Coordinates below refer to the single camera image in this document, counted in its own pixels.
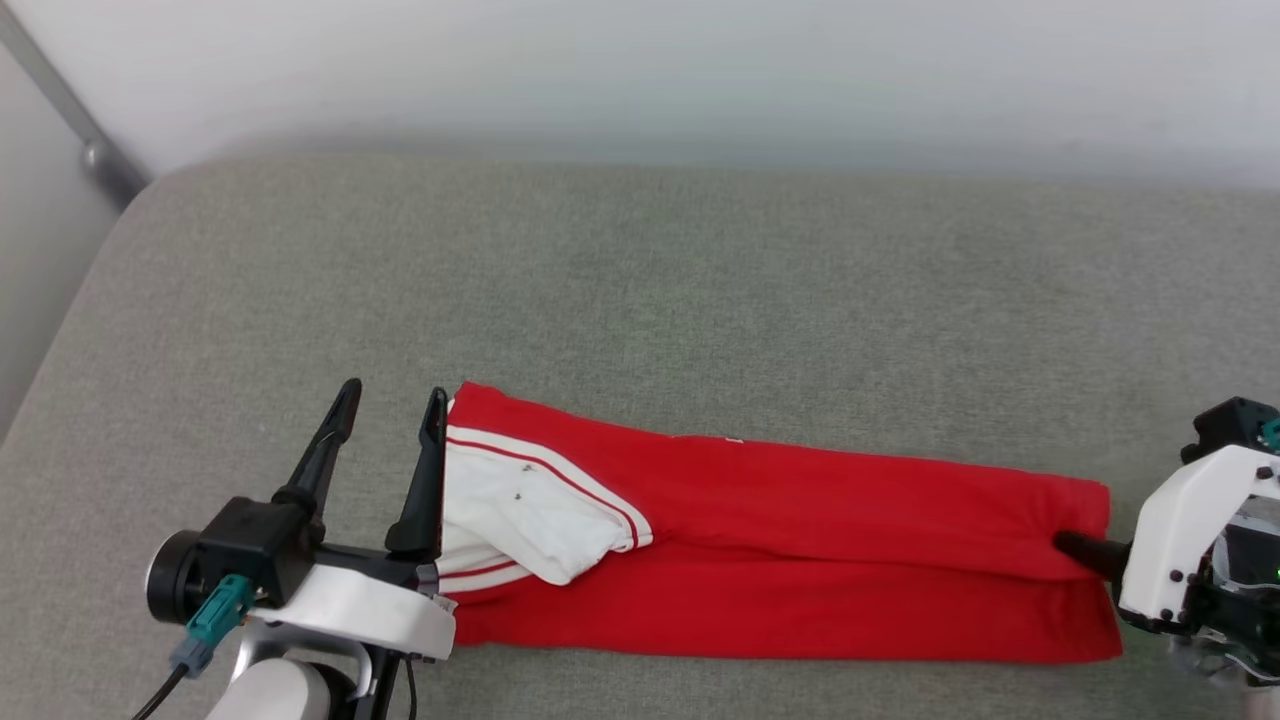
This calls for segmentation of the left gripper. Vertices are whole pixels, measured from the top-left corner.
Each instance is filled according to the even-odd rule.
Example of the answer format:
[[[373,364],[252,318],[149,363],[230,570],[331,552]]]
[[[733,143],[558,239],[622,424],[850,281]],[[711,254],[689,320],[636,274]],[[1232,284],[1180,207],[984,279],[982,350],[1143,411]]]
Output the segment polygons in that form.
[[[362,391],[360,378],[343,383],[289,480],[271,496],[273,503],[294,506],[303,514],[311,544],[325,539],[323,512],[338,454],[355,428]],[[399,519],[387,532],[387,551],[325,543],[314,552],[317,565],[358,571],[419,593],[439,592],[435,561],[442,556],[448,402],[442,387],[431,389],[419,427],[419,459]]]

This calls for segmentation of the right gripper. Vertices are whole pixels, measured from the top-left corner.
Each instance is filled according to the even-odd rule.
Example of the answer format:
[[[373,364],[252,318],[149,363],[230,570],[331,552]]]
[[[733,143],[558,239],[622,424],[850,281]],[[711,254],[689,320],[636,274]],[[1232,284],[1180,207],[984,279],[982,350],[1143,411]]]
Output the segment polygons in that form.
[[[1053,547],[1112,585],[1123,583],[1132,543],[1061,530]],[[1190,594],[1189,635],[1170,642],[1176,667],[1220,685],[1277,688],[1277,524],[1234,518],[1215,539]]]

